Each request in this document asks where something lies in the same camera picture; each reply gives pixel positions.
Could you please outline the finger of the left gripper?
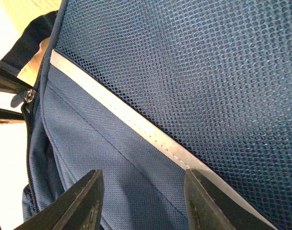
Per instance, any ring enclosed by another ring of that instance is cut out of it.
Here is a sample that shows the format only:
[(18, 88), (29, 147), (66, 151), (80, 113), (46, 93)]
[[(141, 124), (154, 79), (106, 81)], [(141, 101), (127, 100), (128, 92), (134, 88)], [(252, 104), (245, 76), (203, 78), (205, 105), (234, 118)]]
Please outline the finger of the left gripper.
[(20, 80), (0, 67), (0, 92), (19, 94), (32, 86)]
[(0, 125), (17, 124), (25, 121), (22, 113), (0, 108)]

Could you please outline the navy blue backpack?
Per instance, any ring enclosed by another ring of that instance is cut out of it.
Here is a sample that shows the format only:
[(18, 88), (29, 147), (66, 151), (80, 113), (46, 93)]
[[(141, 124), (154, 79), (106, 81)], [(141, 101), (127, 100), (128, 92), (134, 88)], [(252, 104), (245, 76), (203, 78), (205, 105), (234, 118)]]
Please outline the navy blue backpack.
[(28, 133), (23, 219), (101, 169), (102, 230), (292, 230), (292, 0), (64, 0), (0, 60)]

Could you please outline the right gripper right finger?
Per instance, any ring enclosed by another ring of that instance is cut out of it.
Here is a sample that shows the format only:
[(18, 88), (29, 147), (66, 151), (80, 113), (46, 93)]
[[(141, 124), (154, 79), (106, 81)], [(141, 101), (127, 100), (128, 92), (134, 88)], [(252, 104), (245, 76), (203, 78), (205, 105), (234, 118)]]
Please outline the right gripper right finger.
[(184, 193), (191, 230), (273, 229), (236, 204), (198, 170), (186, 170)]

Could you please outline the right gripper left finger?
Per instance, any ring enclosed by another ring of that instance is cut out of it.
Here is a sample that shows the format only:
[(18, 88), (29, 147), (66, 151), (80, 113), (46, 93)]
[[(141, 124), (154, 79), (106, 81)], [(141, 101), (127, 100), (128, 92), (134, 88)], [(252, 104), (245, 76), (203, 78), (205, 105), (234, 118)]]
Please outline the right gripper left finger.
[(100, 230), (104, 190), (102, 170), (91, 170), (50, 206), (16, 229)]

